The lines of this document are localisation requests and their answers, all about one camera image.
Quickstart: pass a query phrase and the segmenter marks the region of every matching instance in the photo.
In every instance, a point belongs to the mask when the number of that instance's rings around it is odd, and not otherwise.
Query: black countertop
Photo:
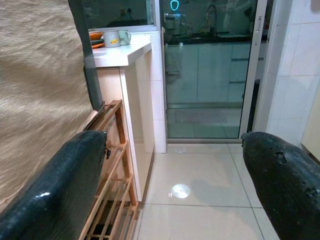
[[[188,37],[173,37],[171,39],[165,39],[164,43],[168,45],[179,45],[180,43],[186,44],[186,45],[192,45],[192,44],[223,44],[223,43],[250,43],[252,40],[251,35],[247,36],[201,36],[201,35],[191,35]],[[267,40],[267,36],[263,35],[261,38],[262,42],[265,42]]]

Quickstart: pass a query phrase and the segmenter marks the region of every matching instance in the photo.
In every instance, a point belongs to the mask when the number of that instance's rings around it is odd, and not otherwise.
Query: metal door handle
[[[261,21],[262,21],[262,17],[259,16],[257,28],[255,30],[255,32],[257,34],[257,36],[255,36],[255,45],[258,45],[258,43],[259,43],[258,41],[259,41],[259,33],[260,33]]]

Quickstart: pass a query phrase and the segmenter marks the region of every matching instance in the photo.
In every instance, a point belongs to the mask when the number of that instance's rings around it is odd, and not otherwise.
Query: floor tile
[[[132,240],[138,240],[138,236],[139,236],[139,232],[140,232],[140,226],[141,226],[142,218],[143,218],[143,215],[144,215],[144,211],[143,211],[142,208],[140,208],[138,214],[139,215],[138,215],[138,218],[136,220],[136,224],[135,224],[135,227],[134,227],[134,230],[133,230]]]
[[[229,143],[228,144],[230,153],[232,154],[242,154],[243,153],[243,149],[242,149],[242,144],[234,144],[234,143]]]
[[[253,208],[262,208],[256,193],[256,188],[252,182],[251,176],[247,170],[242,153],[232,153],[232,157],[236,168],[238,169],[246,194]]]
[[[228,154],[229,149],[227,144],[168,144],[167,152]]]
[[[172,187],[190,188],[186,198],[172,196]],[[230,153],[156,154],[146,203],[249,207]]]
[[[146,204],[138,240],[262,240],[251,208]]]
[[[265,210],[263,208],[254,208],[253,211],[264,236],[264,240],[280,240]]]
[[[192,123],[169,123],[168,138],[194,138],[195,131]]]
[[[194,123],[195,137],[200,139],[225,139],[226,133],[220,123]]]

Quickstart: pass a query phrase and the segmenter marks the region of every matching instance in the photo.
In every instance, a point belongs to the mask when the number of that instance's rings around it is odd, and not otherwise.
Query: wall
[[[287,1],[278,2],[288,8]],[[285,40],[270,50],[280,57],[275,54],[268,67],[267,80],[275,88],[266,131],[298,146],[320,80],[320,1],[293,0],[289,9],[274,24]]]

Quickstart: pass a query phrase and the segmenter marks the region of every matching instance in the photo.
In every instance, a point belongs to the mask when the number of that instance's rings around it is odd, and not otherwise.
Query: white countertop
[[[149,52],[151,48],[150,37],[132,35],[130,45],[93,49],[95,67],[108,68],[129,66],[138,58]]]

